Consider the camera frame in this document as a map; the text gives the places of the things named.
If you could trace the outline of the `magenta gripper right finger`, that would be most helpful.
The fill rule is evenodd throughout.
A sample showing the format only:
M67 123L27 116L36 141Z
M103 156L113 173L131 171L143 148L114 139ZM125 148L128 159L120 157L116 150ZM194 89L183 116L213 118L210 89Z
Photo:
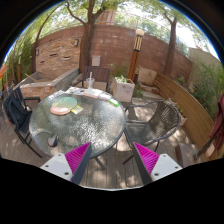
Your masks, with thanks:
M159 180L182 169L169 155L133 143L133 155L144 185Z

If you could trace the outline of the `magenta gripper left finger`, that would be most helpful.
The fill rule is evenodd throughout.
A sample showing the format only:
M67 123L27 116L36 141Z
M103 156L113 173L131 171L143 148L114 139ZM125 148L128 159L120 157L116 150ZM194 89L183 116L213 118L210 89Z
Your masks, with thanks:
M75 184L79 184L84 175L91 153L91 143L88 142L66 154L56 154L42 165L41 169Z

